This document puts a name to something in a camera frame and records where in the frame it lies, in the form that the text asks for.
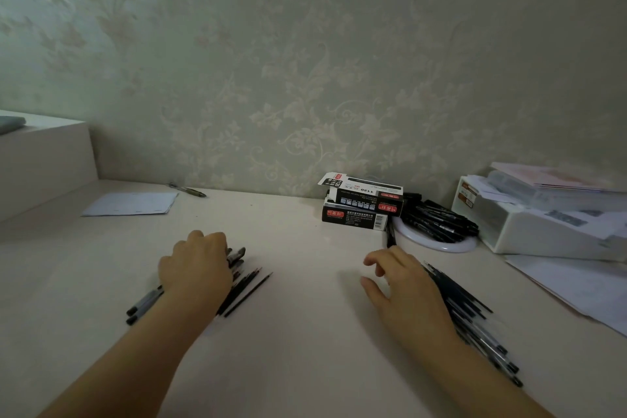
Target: notepad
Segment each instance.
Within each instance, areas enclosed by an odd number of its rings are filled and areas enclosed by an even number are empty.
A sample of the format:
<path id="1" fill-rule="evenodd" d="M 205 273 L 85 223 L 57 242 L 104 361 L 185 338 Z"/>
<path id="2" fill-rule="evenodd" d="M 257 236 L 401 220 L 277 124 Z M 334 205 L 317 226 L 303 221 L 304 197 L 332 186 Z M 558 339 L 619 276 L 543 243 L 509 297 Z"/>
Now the notepad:
<path id="1" fill-rule="evenodd" d="M 507 255 L 525 273 L 580 313 L 627 336 L 627 269 L 569 258 Z"/>
<path id="2" fill-rule="evenodd" d="M 177 192 L 107 193 L 83 212 L 83 217 L 166 214 Z"/>

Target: red label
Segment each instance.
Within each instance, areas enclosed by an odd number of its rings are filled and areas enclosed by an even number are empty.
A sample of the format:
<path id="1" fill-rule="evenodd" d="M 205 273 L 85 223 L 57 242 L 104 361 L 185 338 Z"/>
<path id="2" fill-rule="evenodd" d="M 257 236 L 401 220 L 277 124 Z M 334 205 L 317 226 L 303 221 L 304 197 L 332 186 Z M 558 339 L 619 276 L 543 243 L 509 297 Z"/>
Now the red label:
<path id="1" fill-rule="evenodd" d="M 384 212 L 392 212 L 392 213 L 396 211 L 396 207 L 394 205 L 388 205 L 387 203 L 380 203 L 379 209 L 383 210 Z"/>

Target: white box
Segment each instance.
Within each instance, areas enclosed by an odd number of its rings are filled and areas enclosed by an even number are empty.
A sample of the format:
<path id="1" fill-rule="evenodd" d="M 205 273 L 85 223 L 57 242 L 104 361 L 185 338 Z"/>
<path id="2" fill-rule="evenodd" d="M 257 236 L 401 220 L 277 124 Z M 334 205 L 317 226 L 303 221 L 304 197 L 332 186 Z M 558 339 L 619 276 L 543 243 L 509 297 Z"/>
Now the white box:
<path id="1" fill-rule="evenodd" d="M 0 221 L 98 180 L 87 124 L 35 114 L 0 136 Z"/>
<path id="2" fill-rule="evenodd" d="M 521 205 L 487 200 L 474 193 L 469 200 L 464 183 L 472 186 L 467 177 L 459 179 L 451 209 L 479 226 L 479 238 L 494 253 L 627 260 L 627 238 L 613 235 L 599 240 L 529 214 Z"/>

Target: tabletop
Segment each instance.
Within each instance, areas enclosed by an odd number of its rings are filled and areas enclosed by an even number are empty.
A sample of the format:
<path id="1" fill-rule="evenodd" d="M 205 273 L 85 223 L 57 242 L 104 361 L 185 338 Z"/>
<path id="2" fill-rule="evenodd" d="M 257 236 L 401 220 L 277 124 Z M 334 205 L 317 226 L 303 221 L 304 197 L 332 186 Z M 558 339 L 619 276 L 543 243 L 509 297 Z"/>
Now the tabletop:
<path id="1" fill-rule="evenodd" d="M 194 229 L 247 247 L 274 275 L 201 335 L 163 417 L 454 417 L 459 410 L 390 338 L 359 285 L 381 232 L 323 223 L 322 200 L 202 190 L 166 215 L 81 217 L 107 192 L 172 192 L 98 181 L 0 223 L 0 415 L 32 417 L 127 330 L 159 258 Z M 578 315 L 482 245 L 447 254 L 399 245 L 490 306 L 488 328 L 525 390 L 558 417 L 627 410 L 627 339 Z"/>

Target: leaf pattern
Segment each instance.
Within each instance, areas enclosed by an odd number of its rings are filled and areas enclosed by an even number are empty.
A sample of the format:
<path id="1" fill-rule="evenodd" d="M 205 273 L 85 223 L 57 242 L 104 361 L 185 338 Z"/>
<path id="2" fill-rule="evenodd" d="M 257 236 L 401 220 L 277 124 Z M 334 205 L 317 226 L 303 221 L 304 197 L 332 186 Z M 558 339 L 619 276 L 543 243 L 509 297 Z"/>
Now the leaf pattern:
<path id="1" fill-rule="evenodd" d="M 106 178 L 446 201 L 493 160 L 627 175 L 626 24 L 627 0 L 0 0 L 0 99 L 91 122 Z"/>

